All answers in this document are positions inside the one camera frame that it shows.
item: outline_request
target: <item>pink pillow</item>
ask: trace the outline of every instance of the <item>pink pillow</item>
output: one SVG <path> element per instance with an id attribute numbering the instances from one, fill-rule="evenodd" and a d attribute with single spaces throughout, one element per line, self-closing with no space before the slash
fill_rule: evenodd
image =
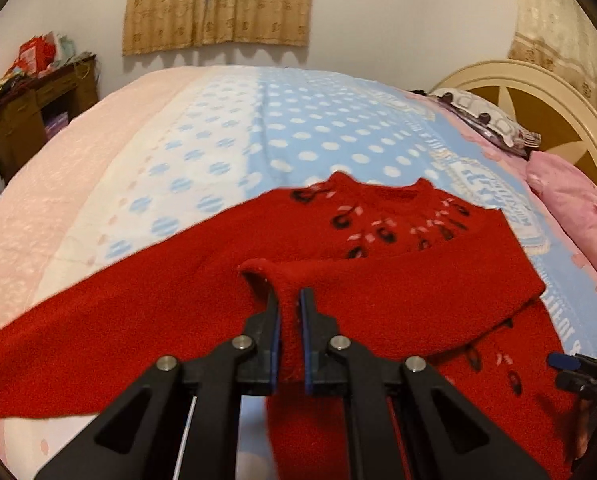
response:
<path id="1" fill-rule="evenodd" d="M 534 152 L 527 183 L 597 270 L 597 186 L 557 155 Z"/>

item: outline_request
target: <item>headboard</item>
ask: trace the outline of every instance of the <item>headboard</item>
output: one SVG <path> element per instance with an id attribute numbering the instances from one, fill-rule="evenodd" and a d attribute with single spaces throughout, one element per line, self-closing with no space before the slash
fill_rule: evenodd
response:
<path id="1" fill-rule="evenodd" d="M 467 66 L 435 88 L 473 92 L 542 135 L 541 150 L 556 153 L 597 185 L 597 112 L 574 87 L 544 68 L 506 59 Z"/>

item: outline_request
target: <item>metal screw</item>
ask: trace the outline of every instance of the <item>metal screw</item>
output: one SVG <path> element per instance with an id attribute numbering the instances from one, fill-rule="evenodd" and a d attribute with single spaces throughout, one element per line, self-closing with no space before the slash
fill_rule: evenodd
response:
<path id="1" fill-rule="evenodd" d="M 427 366 L 427 363 L 422 357 L 418 357 L 418 355 L 412 355 L 411 357 L 407 358 L 407 361 L 405 361 L 405 366 L 408 368 L 408 370 L 413 372 L 422 372 Z"/>
<path id="2" fill-rule="evenodd" d="M 156 368 L 158 368 L 159 370 L 161 370 L 163 372 L 169 372 L 177 364 L 178 364 L 178 361 L 176 361 L 176 357 L 171 356 L 171 355 L 164 355 L 162 357 L 159 357 L 158 361 L 156 361 Z"/>
<path id="3" fill-rule="evenodd" d="M 252 338 L 248 335 L 240 335 L 236 336 L 232 339 L 232 346 L 237 350 L 245 350 L 252 346 Z"/>
<path id="4" fill-rule="evenodd" d="M 329 340 L 329 345 L 337 350 L 346 350 L 351 346 L 351 340 L 344 335 L 335 335 Z"/>

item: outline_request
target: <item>wall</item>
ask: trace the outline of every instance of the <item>wall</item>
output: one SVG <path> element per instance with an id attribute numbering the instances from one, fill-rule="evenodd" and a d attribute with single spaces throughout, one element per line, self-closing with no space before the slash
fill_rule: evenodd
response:
<path id="1" fill-rule="evenodd" d="M 313 0 L 308 48 L 224 44 L 123 58 L 125 0 L 10 0 L 0 13 L 0 76 L 18 46 L 49 30 L 99 56 L 102 95 L 152 70 L 216 63 L 334 70 L 430 88 L 464 65 L 506 57 L 518 0 Z"/>

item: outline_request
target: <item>bed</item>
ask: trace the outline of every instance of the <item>bed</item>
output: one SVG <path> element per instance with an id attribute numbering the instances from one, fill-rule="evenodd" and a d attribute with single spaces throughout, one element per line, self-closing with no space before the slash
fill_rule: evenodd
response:
<path id="1" fill-rule="evenodd" d="M 597 183 L 597 114 L 561 79 L 502 61 L 438 87 L 500 105 Z M 386 186 L 424 176 L 501 207 L 547 286 L 565 351 L 597 357 L 597 272 L 531 192 L 523 164 L 428 98 L 377 82 L 242 66 L 150 73 L 74 120 L 0 197 L 0 328 L 225 208 L 345 171 Z M 89 420 L 0 420 L 0 459 L 31 479 Z M 239 480 L 275 478 L 264 428 L 262 400 L 244 399 Z"/>

